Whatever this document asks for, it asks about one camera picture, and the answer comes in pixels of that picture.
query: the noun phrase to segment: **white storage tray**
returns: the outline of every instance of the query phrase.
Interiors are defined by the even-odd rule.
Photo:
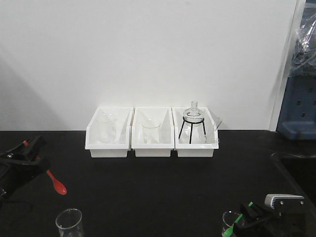
[[[187,108],[172,107],[172,115],[174,122],[174,138],[175,149],[178,157],[212,157],[214,149],[218,149],[218,134],[217,127],[207,107],[199,107],[204,111],[204,124],[207,139],[201,140],[200,137],[204,135],[202,123],[193,127],[192,141],[189,144],[191,125],[184,124],[181,137],[179,133],[183,123],[183,112]]]
[[[155,144],[148,144],[144,139],[142,122],[145,120],[158,120],[159,138]],[[169,157],[174,149],[174,128],[170,107],[138,108],[132,125],[132,149],[137,157]]]
[[[116,139],[111,143],[103,143],[99,139],[98,119],[103,114],[111,114],[117,120]],[[130,151],[130,133],[133,108],[102,108],[98,107],[87,127],[85,149],[90,150],[93,158],[127,157]]]

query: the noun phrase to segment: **black tripod stand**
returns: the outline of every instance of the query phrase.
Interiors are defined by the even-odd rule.
[[[204,135],[206,136],[205,125],[204,125],[204,118],[203,118],[200,122],[189,122],[189,121],[185,120],[185,118],[183,117],[183,123],[182,123],[182,126],[181,126],[181,130],[180,130],[180,134],[179,134],[179,139],[180,139],[180,137],[181,137],[182,129],[183,129],[183,126],[184,126],[184,123],[185,123],[185,122],[191,124],[190,142],[189,142],[189,144],[191,144],[193,124],[203,123],[203,131],[204,131]]]

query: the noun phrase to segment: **blue plastic bin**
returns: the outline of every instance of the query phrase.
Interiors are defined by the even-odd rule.
[[[316,140],[316,77],[288,78],[276,130],[291,140]]]

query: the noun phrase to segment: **plastic bag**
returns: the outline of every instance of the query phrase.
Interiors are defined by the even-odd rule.
[[[305,9],[297,37],[290,76],[316,75],[316,8]]]

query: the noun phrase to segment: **white wall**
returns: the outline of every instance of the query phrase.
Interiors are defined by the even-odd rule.
[[[296,0],[2,0],[0,130],[85,130],[104,106],[268,129]]]

